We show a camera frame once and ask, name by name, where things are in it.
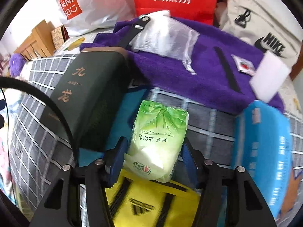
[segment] metal bolt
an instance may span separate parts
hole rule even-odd
[[[104,163],[104,160],[102,160],[102,159],[96,159],[95,160],[96,165],[102,165],[103,163]]]
[[[238,171],[241,172],[241,173],[243,173],[243,172],[245,172],[245,168],[242,167],[242,166],[239,166],[239,167],[238,167]]]
[[[68,171],[70,168],[71,168],[70,165],[64,165],[64,166],[62,167],[63,171]]]
[[[206,159],[204,161],[204,164],[208,165],[208,166],[211,166],[213,164],[213,161],[211,159]]]

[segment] wooden headboard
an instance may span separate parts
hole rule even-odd
[[[45,20],[41,21],[31,30],[31,34],[15,50],[22,54],[26,60],[52,56],[55,46],[51,35],[52,28]]]

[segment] purple fluffy object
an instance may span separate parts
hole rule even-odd
[[[12,77],[20,75],[26,60],[21,54],[13,54],[9,60],[10,74]]]

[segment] yellow adidas bag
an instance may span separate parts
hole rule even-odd
[[[105,190],[115,227],[191,227],[200,199],[180,183],[148,181],[124,169]]]

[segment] black cable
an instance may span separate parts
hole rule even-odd
[[[6,112],[7,112],[7,153],[8,153],[8,157],[9,157],[9,108],[6,102],[6,98],[5,98],[5,94],[3,89],[0,87],[2,93],[3,93],[3,97],[5,100],[5,105],[6,105]],[[13,184],[13,176],[12,176],[12,169],[11,169],[11,160],[9,157],[9,174],[11,176],[11,182],[12,182],[12,189],[13,189],[13,195],[14,195],[14,199],[15,199],[15,204],[17,205],[17,201],[16,201],[16,196],[15,196],[15,190],[14,190],[14,184]]]

